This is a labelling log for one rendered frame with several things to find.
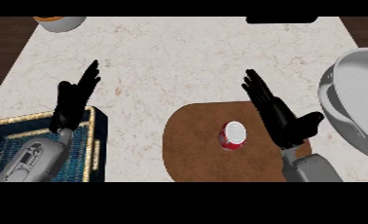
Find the brown wooden cutting board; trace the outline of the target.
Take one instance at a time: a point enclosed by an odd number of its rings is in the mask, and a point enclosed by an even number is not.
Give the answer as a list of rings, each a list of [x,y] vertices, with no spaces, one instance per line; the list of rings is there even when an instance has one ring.
[[[226,122],[238,121],[247,140],[235,151],[219,143]],[[162,135],[162,158],[174,181],[284,182],[281,150],[250,101],[192,103],[171,115]]]

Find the grey metal pot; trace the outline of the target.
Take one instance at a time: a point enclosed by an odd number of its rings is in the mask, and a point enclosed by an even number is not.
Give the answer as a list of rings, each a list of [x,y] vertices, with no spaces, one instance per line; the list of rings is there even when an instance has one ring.
[[[337,133],[368,156],[368,48],[338,57],[322,75],[318,97]]]

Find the red can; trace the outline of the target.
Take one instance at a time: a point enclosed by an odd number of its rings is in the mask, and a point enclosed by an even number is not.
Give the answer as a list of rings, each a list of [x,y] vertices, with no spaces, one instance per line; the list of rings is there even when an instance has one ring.
[[[245,143],[247,132],[241,122],[226,122],[219,132],[219,144],[228,151],[236,150]]]

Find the blue tray with gold trim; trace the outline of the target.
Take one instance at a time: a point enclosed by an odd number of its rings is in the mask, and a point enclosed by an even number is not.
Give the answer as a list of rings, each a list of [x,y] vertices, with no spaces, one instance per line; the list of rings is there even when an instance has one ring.
[[[41,112],[0,119],[0,171],[34,137],[59,140],[59,135],[49,131],[52,115],[52,112]],[[106,137],[108,116],[96,107],[87,106],[74,132],[69,158],[52,182],[105,181]]]

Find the black appliance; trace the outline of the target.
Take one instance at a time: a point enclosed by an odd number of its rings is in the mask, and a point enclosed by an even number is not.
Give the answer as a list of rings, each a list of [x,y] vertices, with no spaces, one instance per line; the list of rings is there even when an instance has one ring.
[[[312,23],[316,17],[247,17],[248,24],[284,24],[284,23]]]

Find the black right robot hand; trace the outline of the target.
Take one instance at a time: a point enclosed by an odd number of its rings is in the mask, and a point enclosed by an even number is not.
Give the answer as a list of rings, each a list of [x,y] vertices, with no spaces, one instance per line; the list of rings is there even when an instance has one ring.
[[[318,134],[325,119],[319,111],[297,117],[285,102],[273,96],[269,87],[253,69],[245,70],[241,84],[257,109],[272,141],[281,149],[300,146],[309,137]]]

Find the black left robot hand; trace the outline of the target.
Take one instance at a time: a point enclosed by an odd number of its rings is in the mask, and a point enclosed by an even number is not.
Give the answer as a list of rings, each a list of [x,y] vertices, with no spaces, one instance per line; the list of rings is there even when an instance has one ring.
[[[75,130],[83,117],[84,106],[100,81],[97,60],[95,60],[81,75],[75,84],[62,81],[58,85],[58,104],[53,111],[49,130]]]

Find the grey bowl with orange content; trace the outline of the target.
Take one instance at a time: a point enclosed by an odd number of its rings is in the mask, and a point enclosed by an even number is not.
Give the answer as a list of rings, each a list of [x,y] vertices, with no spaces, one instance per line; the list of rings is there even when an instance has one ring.
[[[86,17],[34,17],[34,20],[49,32],[62,33],[74,30]]]

